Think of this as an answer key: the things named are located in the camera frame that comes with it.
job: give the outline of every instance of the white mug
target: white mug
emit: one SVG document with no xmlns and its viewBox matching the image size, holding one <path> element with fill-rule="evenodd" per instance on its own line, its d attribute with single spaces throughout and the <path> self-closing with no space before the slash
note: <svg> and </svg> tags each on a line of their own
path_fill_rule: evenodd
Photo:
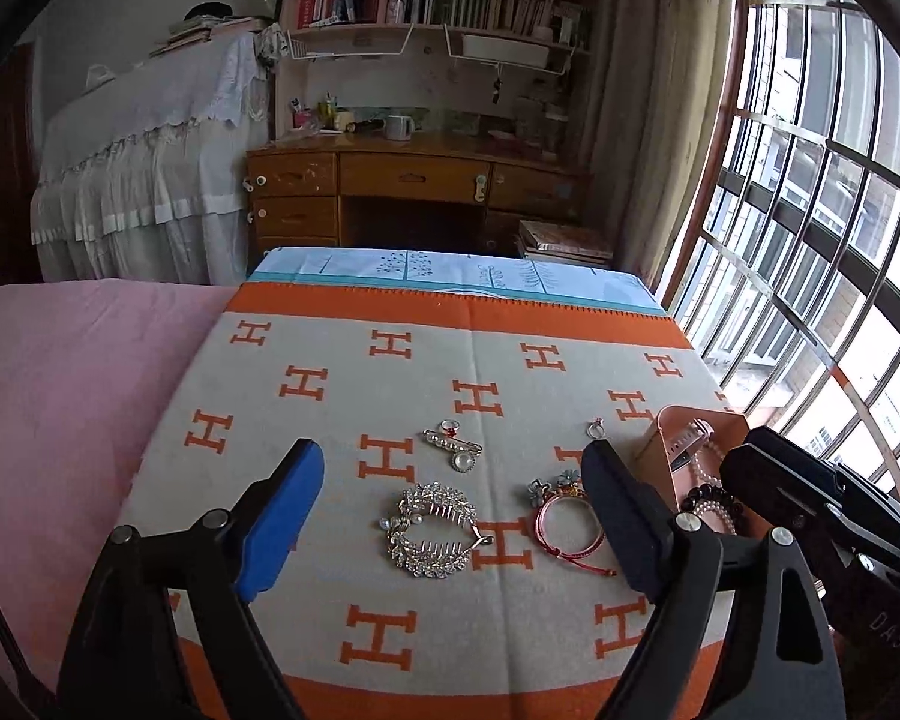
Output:
<svg viewBox="0 0 900 720">
<path fill-rule="evenodd" d="M 384 134 L 388 141 L 409 141 L 410 135 L 413 135 L 413 129 L 415 129 L 415 125 L 409 116 L 386 117 Z"/>
</svg>

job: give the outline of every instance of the wooden door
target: wooden door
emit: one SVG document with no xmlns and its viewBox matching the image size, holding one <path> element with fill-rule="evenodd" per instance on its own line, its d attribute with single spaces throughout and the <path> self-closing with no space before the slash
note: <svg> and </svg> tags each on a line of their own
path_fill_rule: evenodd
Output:
<svg viewBox="0 0 900 720">
<path fill-rule="evenodd" d="M 0 285 L 40 281 L 29 240 L 36 180 L 29 139 L 32 47 L 14 48 L 0 67 Z"/>
</svg>

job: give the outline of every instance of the pink bracelet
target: pink bracelet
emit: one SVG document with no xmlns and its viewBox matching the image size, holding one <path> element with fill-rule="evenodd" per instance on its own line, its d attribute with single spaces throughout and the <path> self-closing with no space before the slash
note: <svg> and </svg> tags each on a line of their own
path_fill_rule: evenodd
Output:
<svg viewBox="0 0 900 720">
<path fill-rule="evenodd" d="M 576 565 L 578 568 L 592 571 L 595 574 L 600 574 L 605 577 L 615 577 L 617 572 L 612 568 L 600 568 L 596 565 L 581 562 L 584 557 L 592 555 L 597 551 L 600 545 L 604 543 L 604 539 L 607 538 L 607 535 L 602 529 L 600 535 L 594 539 L 591 545 L 586 547 L 586 549 L 581 549 L 580 552 L 564 552 L 562 549 L 559 549 L 559 547 L 554 547 L 547 541 L 547 531 L 544 527 L 544 520 L 547 517 L 547 512 L 554 503 L 577 498 L 588 506 L 590 505 L 587 495 L 583 491 L 583 485 L 578 480 L 578 472 L 574 472 L 574 474 L 576 475 L 576 478 L 569 472 L 564 472 L 564 474 L 557 477 L 557 479 L 554 479 L 552 484 L 545 484 L 539 479 L 536 479 L 528 487 L 530 496 L 533 499 L 533 504 L 538 507 L 536 509 L 536 517 L 533 519 L 533 535 L 536 536 L 536 540 L 540 542 L 540 546 L 557 559 L 566 560 L 567 562 L 573 563 L 573 565 Z"/>
</svg>

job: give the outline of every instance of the pink bedsheet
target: pink bedsheet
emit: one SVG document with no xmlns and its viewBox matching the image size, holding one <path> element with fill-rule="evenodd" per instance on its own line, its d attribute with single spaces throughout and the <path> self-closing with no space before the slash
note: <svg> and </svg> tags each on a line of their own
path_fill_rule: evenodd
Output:
<svg viewBox="0 0 900 720">
<path fill-rule="evenodd" d="M 235 288 L 0 288 L 0 605 L 54 689 L 77 603 L 170 396 Z"/>
</svg>

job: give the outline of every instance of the building window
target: building window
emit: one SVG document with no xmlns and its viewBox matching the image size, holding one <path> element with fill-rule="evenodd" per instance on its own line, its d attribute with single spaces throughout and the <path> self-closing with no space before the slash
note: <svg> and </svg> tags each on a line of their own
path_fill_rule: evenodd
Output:
<svg viewBox="0 0 900 720">
<path fill-rule="evenodd" d="M 669 309 L 751 425 L 900 488 L 900 59 L 855 0 L 749 0 L 746 27 Z"/>
</svg>

